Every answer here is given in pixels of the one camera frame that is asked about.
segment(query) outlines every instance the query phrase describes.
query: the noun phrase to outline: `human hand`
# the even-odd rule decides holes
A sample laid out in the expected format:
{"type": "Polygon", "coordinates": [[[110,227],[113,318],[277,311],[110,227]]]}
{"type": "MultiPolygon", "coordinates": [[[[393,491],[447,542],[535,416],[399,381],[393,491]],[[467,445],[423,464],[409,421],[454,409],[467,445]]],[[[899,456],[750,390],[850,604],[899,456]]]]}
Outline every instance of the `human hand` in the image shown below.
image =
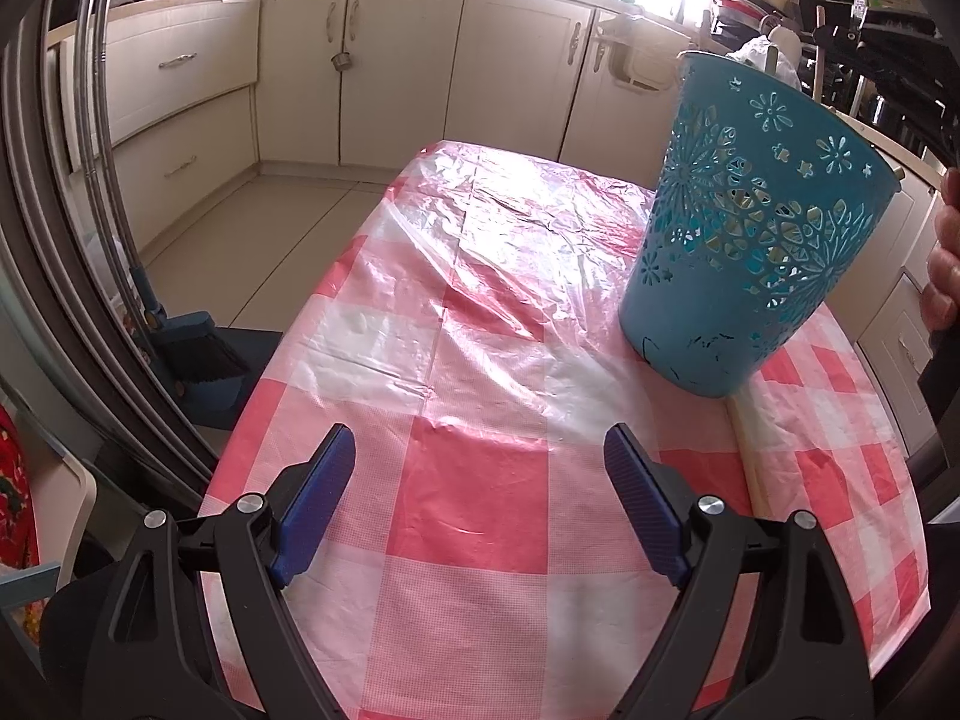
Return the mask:
{"type": "Polygon", "coordinates": [[[946,207],[935,221],[939,245],[926,261],[930,283],[920,296],[920,315],[931,333],[953,327],[960,305],[960,170],[947,172],[940,192],[946,207]]]}

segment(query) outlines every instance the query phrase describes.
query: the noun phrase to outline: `cabinet handle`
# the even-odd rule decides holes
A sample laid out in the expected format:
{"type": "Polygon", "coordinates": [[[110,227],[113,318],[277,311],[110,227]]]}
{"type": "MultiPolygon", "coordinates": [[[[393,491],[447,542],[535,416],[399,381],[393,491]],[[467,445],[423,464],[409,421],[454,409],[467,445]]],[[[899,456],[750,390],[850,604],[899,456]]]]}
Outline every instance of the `cabinet handle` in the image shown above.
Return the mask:
{"type": "Polygon", "coordinates": [[[189,62],[191,59],[197,58],[197,52],[193,53],[182,53],[180,56],[175,56],[173,59],[168,59],[166,62],[160,62],[157,65],[157,68],[160,70],[166,70],[167,68],[178,67],[179,65],[184,64],[184,62],[189,62]]]}
{"type": "Polygon", "coordinates": [[[197,161],[197,156],[194,154],[192,157],[190,157],[190,159],[188,159],[186,162],[184,162],[184,163],[183,163],[182,165],[180,165],[179,167],[174,167],[174,169],[171,170],[171,172],[165,172],[165,173],[163,174],[163,177],[164,177],[164,178],[172,178],[172,177],[175,176],[177,173],[179,173],[181,170],[186,170],[188,167],[190,167],[191,165],[193,165],[193,163],[195,163],[196,161],[197,161]]]}
{"type": "Polygon", "coordinates": [[[897,338],[896,342],[899,343],[899,347],[904,351],[904,355],[906,356],[907,362],[910,362],[910,365],[913,365],[913,370],[915,370],[917,373],[922,373],[922,371],[920,371],[920,369],[917,367],[916,358],[913,356],[913,354],[907,348],[906,343],[904,342],[904,336],[900,336],[899,338],[897,338]]]}
{"type": "Polygon", "coordinates": [[[577,55],[577,49],[580,47],[580,28],[582,28],[582,23],[577,22],[577,25],[573,29],[573,37],[570,38],[570,56],[566,57],[566,64],[572,65],[573,59],[577,55]]]}
{"type": "Polygon", "coordinates": [[[354,0],[353,7],[350,9],[350,40],[357,39],[357,11],[360,9],[360,1],[354,0]]]}
{"type": "Polygon", "coordinates": [[[593,62],[593,71],[598,73],[600,71],[600,65],[603,64],[603,58],[607,53],[607,44],[598,43],[597,44],[597,59],[593,62]]]}
{"type": "Polygon", "coordinates": [[[330,9],[326,11],[326,42],[328,43],[333,43],[333,14],[336,12],[336,2],[330,2],[330,9]]]}

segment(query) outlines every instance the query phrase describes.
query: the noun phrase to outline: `baseboard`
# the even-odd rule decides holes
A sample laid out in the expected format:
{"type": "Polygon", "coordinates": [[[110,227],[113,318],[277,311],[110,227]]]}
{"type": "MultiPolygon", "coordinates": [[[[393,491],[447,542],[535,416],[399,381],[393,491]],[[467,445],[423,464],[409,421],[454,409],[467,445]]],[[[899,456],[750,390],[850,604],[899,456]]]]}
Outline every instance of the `baseboard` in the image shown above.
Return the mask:
{"type": "Polygon", "coordinates": [[[198,223],[201,218],[205,217],[221,202],[226,200],[234,191],[240,189],[244,184],[253,181],[259,175],[259,172],[258,165],[250,165],[246,170],[238,172],[231,180],[221,184],[217,189],[214,189],[210,194],[205,196],[204,199],[142,248],[140,251],[140,259],[143,261],[143,264],[150,265],[152,261],[160,257],[166,248],[177,238],[181,237],[189,228],[198,223]]]}
{"type": "Polygon", "coordinates": [[[391,184],[398,170],[382,167],[352,167],[350,165],[314,165],[309,162],[260,163],[261,175],[291,175],[298,178],[325,178],[337,181],[364,181],[368,184],[391,184]]]}

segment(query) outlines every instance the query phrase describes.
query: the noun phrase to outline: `drawer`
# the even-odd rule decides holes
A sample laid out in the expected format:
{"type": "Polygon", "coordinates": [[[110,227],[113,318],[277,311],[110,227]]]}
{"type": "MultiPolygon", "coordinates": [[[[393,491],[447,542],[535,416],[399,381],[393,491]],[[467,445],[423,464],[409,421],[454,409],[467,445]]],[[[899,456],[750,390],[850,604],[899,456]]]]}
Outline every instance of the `drawer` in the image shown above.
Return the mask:
{"type": "Polygon", "coordinates": [[[944,199],[940,193],[936,194],[933,204],[930,206],[926,220],[923,223],[923,229],[914,242],[913,250],[906,259],[906,271],[910,274],[913,282],[922,290],[930,282],[930,276],[926,272],[926,260],[937,245],[937,230],[934,226],[937,220],[937,214],[944,207],[944,199]]]}
{"type": "Polygon", "coordinates": [[[870,367],[890,404],[909,453],[936,431],[917,380],[932,357],[920,319],[920,293],[901,276],[860,339],[870,367]]]}
{"type": "MultiPolygon", "coordinates": [[[[256,83],[259,10],[259,0],[224,0],[111,22],[107,27],[107,112],[112,141],[119,143],[191,105],[256,83]]],[[[61,42],[64,125],[77,170],[75,47],[75,37],[61,42]]]]}
{"type": "MultiPolygon", "coordinates": [[[[130,138],[114,151],[133,240],[142,251],[214,190],[256,162],[250,90],[210,100],[130,138]]],[[[70,176],[68,207],[94,231],[83,175],[70,176]]]]}

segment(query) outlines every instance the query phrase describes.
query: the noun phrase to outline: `pink checkered tablecloth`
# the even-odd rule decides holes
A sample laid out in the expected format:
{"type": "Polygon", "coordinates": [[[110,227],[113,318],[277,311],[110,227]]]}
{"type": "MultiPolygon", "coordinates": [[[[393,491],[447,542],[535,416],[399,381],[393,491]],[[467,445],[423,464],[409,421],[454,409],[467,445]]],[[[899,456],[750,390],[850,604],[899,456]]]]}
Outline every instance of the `pink checkered tablecloth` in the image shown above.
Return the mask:
{"type": "MultiPolygon", "coordinates": [[[[617,306],[652,196],[462,143],[387,190],[287,333],[203,514],[267,490],[335,422],[356,471],[286,599],[352,718],[606,718],[675,599],[604,471],[625,422],[698,493],[739,512],[812,509],[879,668],[928,611],[904,458],[820,309],[728,401],[687,394],[624,340],[617,306]]],[[[741,583],[702,701],[722,697],[741,583]]],[[[257,705],[223,591],[208,606],[234,695],[257,705]]]]}

